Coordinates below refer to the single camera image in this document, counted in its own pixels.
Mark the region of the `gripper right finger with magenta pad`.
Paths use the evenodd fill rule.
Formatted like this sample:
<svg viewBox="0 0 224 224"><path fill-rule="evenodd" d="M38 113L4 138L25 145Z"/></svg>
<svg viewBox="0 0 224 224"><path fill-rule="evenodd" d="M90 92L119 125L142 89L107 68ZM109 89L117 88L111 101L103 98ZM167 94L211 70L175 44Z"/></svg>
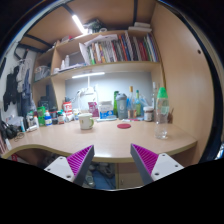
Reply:
<svg viewBox="0 0 224 224"><path fill-rule="evenodd" d="M131 145L130 153L145 185L183 169L166 153L156 154L136 144Z"/></svg>

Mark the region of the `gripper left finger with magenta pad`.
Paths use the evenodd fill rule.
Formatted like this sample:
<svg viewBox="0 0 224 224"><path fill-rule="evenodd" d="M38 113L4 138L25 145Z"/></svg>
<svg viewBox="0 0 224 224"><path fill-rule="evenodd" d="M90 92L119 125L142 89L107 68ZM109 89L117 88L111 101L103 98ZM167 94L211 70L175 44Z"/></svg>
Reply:
<svg viewBox="0 0 224 224"><path fill-rule="evenodd" d="M94 146L90 145L68 157L59 156L45 171L82 186L94 154Z"/></svg>

